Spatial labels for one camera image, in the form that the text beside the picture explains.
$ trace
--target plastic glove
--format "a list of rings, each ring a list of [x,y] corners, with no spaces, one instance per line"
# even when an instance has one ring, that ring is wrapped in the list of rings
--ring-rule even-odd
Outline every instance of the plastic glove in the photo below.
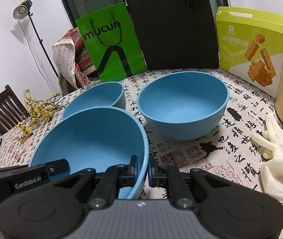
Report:
[[[274,115],[266,114],[266,131],[262,136],[256,133],[251,138],[262,147],[266,148],[263,157],[271,159],[260,168],[261,181],[265,193],[283,202],[283,130],[274,118]]]

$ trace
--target red patterned cloth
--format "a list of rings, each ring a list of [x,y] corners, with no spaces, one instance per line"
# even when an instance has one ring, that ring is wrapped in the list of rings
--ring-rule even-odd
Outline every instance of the red patterned cloth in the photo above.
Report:
[[[72,39],[75,45],[75,77],[76,77],[76,80],[80,84],[80,87],[87,86],[90,83],[89,79],[87,78],[87,75],[96,70],[95,66],[84,45],[84,41],[81,38],[81,34],[78,28],[70,29],[63,36],[63,38],[61,38],[61,40],[67,39],[67,38]]]

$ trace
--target green shopping bag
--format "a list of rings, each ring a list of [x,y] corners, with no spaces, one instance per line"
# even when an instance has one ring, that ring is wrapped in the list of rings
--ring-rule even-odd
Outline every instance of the green shopping bag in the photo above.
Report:
[[[88,14],[76,24],[102,82],[147,70],[124,3]]]

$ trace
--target snack box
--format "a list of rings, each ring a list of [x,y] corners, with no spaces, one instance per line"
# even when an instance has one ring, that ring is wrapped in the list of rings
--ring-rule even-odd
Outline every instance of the snack box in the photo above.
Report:
[[[220,68],[276,98],[283,65],[283,16],[219,7]]]

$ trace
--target table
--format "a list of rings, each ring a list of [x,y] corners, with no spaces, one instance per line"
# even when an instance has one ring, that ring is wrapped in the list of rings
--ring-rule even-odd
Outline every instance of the table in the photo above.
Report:
[[[259,168],[266,160],[262,157],[262,148],[250,141],[251,132],[264,130],[265,114],[274,113],[275,99],[248,82],[222,69],[196,69],[220,77],[230,90],[230,100],[218,126],[206,136],[193,141],[168,140],[154,133],[136,105],[136,97],[152,80],[172,72],[192,71],[193,69],[147,71],[127,78],[121,83],[125,88],[126,110],[132,113],[144,126],[148,137],[149,153],[158,164],[178,166],[180,171],[201,168],[225,179],[242,184],[251,189],[262,191]],[[89,87],[100,83],[97,81]],[[79,89],[63,98],[67,105],[87,87]],[[28,164],[29,160],[45,134],[59,123],[63,111],[55,113],[52,120],[37,129],[23,144],[15,141],[19,130],[13,129],[3,135],[0,147],[0,168]],[[144,186],[142,199],[165,198],[165,189]]]

